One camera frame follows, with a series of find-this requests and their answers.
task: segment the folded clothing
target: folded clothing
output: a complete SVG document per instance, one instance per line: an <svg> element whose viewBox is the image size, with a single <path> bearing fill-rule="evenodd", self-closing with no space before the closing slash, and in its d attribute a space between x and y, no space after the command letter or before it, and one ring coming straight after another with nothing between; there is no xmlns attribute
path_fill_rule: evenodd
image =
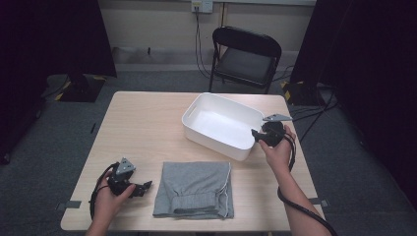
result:
<svg viewBox="0 0 417 236"><path fill-rule="evenodd" d="M232 218L229 162L164 162L153 216Z"/></svg>

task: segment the wooden table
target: wooden table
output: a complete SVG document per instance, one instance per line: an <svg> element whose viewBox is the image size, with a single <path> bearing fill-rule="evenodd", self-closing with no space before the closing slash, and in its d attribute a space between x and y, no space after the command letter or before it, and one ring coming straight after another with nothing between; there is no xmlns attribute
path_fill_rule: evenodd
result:
<svg viewBox="0 0 417 236"><path fill-rule="evenodd" d="M185 138L181 117L199 93L116 92L89 153L71 201L80 208L67 208L61 221L64 230L83 231L91 223L89 198L98 176L124 156L136 165L132 183L153 184L142 198L128 200L110 225L122 231L287 231L283 203L276 195L277 183L265 154L255 144L249 157L237 161ZM262 111L289 115L279 95L220 94ZM294 131L292 122L283 122ZM232 219L187 220L154 218L154 200L163 161L230 161L235 217ZM317 193L297 140L294 178L308 198Z"/></svg>

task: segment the white container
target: white container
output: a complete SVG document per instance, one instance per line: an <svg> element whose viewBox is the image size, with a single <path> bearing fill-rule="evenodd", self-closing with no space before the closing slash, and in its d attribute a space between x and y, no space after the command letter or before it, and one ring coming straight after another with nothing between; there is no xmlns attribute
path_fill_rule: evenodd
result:
<svg viewBox="0 0 417 236"><path fill-rule="evenodd" d="M264 114L228 98L204 92L182 117L185 136L236 160L245 160L260 131Z"/></svg>

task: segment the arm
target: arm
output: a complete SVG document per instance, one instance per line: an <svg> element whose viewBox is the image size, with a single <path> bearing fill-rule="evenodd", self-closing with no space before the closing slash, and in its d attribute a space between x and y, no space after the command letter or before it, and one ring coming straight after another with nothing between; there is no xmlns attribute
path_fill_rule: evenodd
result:
<svg viewBox="0 0 417 236"><path fill-rule="evenodd" d="M284 128L286 134L295 139L295 134L291 132L289 127L285 125ZM260 140L259 143L267 155L267 163L275 175L282 195L289 201L305 207L319 215L290 173L288 168L289 157L291 154L290 143L285 139L283 139L276 147L269 147L262 140ZM285 211L287 213L292 235L330 235L324 226L303 212L288 205L285 205Z"/></svg>
<svg viewBox="0 0 417 236"><path fill-rule="evenodd" d="M86 233L87 236L106 235L111 220L114 216L116 216L122 204L135 190L135 185L131 185L121 195L115 196L107 184L107 177L110 176L110 174L111 171L108 171L105 174L98 187L99 189L100 187L107 186L98 191L97 198L95 200L94 218L92 219L92 223Z"/></svg>

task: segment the chair backrest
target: chair backrest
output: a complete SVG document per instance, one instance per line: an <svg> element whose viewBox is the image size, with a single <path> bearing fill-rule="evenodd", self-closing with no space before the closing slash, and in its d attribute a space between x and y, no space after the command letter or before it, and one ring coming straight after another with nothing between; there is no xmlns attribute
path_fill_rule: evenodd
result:
<svg viewBox="0 0 417 236"><path fill-rule="evenodd" d="M217 45L224 45L241 51L280 58L281 47L272 37L244 29L234 27L221 27L212 33L214 48L218 51Z"/></svg>

